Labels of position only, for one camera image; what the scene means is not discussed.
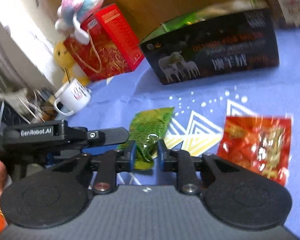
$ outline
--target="round black pad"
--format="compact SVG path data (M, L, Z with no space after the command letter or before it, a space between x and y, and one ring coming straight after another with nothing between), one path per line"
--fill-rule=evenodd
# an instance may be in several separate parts
M25 228L64 224L79 215L87 203L87 190L61 172L26 177L12 183L0 198L6 220Z
M219 220L250 230L283 224L292 205L284 187L250 172L225 174L206 190L203 200Z

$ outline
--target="yellow stuffed toy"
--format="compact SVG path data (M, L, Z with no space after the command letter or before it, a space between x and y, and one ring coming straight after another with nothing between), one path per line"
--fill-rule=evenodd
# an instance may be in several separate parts
M53 57L58 65L66 71L68 68L69 75L71 78L75 77L83 86L87 86L90 83L87 75L83 72L80 66L75 62L70 52L63 45L63 42L57 43L53 50ZM65 74L62 83L68 82L67 75Z

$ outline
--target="screw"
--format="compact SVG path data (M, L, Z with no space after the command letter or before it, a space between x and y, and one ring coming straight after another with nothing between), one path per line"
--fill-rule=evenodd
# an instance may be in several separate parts
M97 191L106 191L110 188L110 185L106 182L100 182L94 185L94 189Z
M187 193L193 193L198 190L198 186L192 183L189 183L187 185L184 185L182 187L182 191L187 192Z

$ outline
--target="mug handle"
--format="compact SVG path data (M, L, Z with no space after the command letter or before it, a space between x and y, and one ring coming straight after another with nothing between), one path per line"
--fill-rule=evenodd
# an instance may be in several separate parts
M74 111L69 111L68 113L64 113L62 112L58 107L57 107L57 104L60 102L60 99L59 98L56 98L56 100L54 100L53 102L53 106L55 108L55 110L59 113L59 114L63 114L65 116L71 116L74 114Z

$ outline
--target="white mug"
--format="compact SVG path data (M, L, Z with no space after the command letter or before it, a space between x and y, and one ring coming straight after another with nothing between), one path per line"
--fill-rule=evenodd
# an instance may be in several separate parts
M88 90L82 86L76 78L71 82L64 83L63 86L55 93L56 100L53 103L54 108L59 114L71 116L84 108L91 100ZM69 112L64 113L57 104L61 102Z

